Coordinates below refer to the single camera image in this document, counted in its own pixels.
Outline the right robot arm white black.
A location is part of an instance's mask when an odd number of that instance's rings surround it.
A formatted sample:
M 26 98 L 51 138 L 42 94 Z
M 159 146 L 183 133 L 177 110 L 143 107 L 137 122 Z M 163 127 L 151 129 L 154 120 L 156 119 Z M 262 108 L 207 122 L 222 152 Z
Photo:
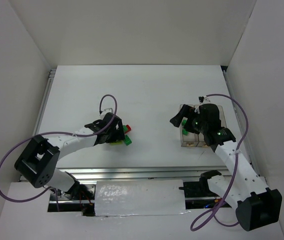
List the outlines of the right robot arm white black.
M 279 219 L 282 196 L 254 171 L 248 160 L 238 149 L 232 132 L 222 126 L 217 105 L 201 104 L 198 107 L 183 104 L 170 123 L 194 134 L 202 134 L 204 142 L 224 162 L 232 173 L 231 182 L 216 170 L 201 175 L 205 190 L 225 197 L 232 207 L 239 225 L 251 231 Z

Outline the lime green lego brick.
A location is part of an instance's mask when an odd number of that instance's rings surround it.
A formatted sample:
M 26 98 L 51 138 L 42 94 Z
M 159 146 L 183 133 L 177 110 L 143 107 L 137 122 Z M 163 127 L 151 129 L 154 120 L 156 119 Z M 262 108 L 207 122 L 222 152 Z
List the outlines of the lime green lego brick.
M 109 143 L 110 145 L 121 145 L 123 142 L 120 140 L 120 141 L 115 141 L 115 142 L 111 142 Z

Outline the green curved lego brick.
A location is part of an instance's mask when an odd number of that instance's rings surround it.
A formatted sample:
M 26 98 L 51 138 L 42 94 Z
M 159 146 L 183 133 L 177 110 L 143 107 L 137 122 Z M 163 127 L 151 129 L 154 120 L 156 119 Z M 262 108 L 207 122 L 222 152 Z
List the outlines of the green curved lego brick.
M 131 141 L 131 139 L 129 138 L 128 135 L 125 135 L 125 138 L 124 138 L 123 142 L 124 142 L 124 144 L 126 146 L 128 146 L 128 145 L 130 145 L 132 143 L 132 141 Z

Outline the green lego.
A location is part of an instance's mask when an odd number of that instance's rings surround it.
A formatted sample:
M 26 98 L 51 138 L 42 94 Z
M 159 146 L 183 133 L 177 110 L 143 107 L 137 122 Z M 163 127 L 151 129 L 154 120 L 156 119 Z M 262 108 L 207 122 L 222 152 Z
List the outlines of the green lego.
M 123 131 L 124 133 L 128 133 L 131 131 L 131 127 L 127 124 L 127 125 L 123 125 Z
M 186 136 L 189 134 L 189 132 L 186 131 L 186 130 L 183 130 L 182 133 L 183 133 L 183 135 L 186 135 Z

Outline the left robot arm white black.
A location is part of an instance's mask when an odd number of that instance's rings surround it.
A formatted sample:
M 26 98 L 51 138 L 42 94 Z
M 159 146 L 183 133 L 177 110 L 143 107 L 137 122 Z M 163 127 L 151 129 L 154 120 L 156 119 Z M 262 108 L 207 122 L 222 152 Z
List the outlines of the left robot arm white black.
M 87 188 L 70 173 L 57 169 L 61 158 L 81 149 L 125 139 L 122 119 L 108 112 L 102 119 L 84 125 L 74 133 L 31 138 L 17 161 L 15 169 L 35 188 L 53 187 L 69 199 L 76 199 Z

